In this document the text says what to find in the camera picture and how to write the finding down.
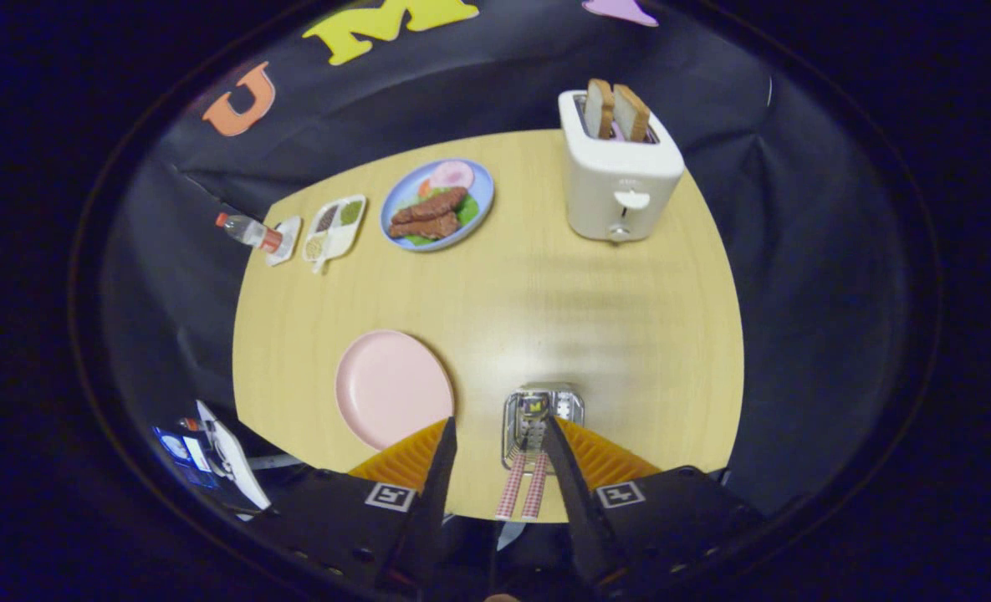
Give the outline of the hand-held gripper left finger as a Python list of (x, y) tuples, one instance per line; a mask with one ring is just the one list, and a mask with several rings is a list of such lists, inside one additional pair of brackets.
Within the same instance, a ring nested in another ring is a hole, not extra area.
[(322, 578), (417, 594), (437, 563), (457, 424), (437, 421), (353, 472), (319, 469), (250, 519), (259, 542)]

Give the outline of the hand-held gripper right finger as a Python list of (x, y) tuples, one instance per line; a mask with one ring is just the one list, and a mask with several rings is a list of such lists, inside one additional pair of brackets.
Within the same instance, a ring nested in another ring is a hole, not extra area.
[(599, 597), (682, 594), (764, 525), (762, 513), (702, 470), (658, 470), (557, 416), (545, 421), (544, 454), (575, 570)]

